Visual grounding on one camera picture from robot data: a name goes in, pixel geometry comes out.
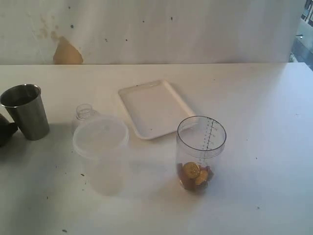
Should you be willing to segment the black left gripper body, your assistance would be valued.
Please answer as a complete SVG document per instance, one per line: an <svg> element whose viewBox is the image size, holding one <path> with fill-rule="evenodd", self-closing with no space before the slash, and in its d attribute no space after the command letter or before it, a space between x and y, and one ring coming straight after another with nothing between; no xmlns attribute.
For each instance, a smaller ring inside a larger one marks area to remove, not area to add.
<svg viewBox="0 0 313 235"><path fill-rule="evenodd" d="M14 122L9 122L2 114L0 114L0 147L3 147L17 132L18 126Z"/></svg>

